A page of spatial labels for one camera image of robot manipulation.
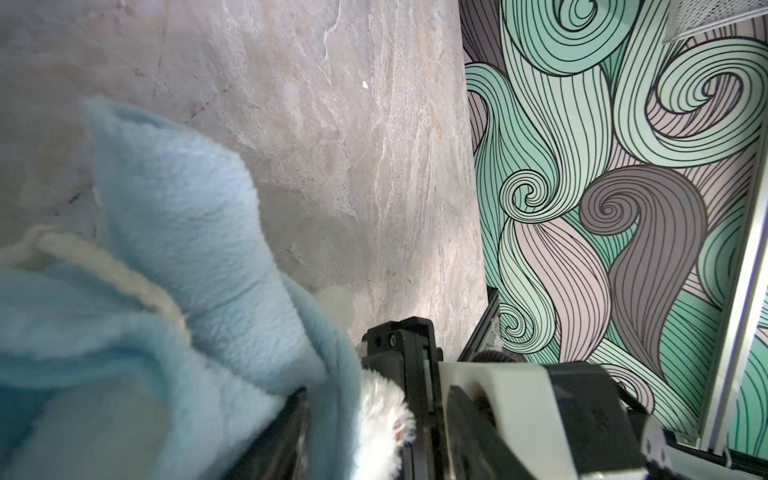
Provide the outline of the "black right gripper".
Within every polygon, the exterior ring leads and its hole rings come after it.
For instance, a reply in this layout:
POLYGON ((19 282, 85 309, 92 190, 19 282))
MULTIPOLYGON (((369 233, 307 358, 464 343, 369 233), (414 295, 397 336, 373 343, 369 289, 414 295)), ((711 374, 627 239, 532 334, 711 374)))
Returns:
POLYGON ((401 479, 437 480, 444 477, 444 413, 433 322, 422 317, 390 321, 369 329, 362 337, 364 367, 394 381, 405 392, 416 421, 416 438, 400 458, 401 479))

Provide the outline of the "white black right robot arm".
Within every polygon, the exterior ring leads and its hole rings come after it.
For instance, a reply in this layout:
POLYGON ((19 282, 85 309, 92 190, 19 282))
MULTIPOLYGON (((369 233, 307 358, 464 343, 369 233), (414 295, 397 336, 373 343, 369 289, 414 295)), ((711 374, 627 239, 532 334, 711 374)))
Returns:
POLYGON ((404 479, 763 479, 764 461, 684 446, 617 369, 521 363, 487 343, 488 312, 454 362, 431 321, 363 336, 366 367, 393 380, 415 415, 404 479))

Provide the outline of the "light blue fleece hoodie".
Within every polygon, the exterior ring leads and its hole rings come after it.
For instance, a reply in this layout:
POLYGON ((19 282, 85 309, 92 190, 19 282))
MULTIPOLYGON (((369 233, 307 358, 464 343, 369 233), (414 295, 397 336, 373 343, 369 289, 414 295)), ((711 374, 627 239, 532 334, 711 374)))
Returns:
POLYGON ((364 477, 359 358, 279 271, 240 156, 104 98, 82 117, 101 241, 36 227, 1 253, 2 477, 262 474, 298 391, 308 477, 364 477))

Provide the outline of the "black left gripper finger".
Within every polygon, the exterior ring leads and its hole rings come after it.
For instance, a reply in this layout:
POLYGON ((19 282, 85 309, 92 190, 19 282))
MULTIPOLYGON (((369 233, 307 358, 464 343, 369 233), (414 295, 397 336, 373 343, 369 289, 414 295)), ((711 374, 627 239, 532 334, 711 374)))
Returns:
POLYGON ((307 478, 307 392, 297 390, 275 420, 224 476, 231 480, 300 480, 307 478))

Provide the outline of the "white plush teddy bear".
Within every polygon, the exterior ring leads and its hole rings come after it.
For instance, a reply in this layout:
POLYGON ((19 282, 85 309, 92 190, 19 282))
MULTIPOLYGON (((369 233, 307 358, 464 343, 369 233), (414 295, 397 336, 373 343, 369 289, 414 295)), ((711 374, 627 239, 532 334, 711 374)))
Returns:
POLYGON ((403 388, 362 365, 348 329, 354 295, 331 286, 293 295, 312 361, 307 364, 311 420, 309 479, 394 479, 400 453, 415 438, 416 421, 403 388))

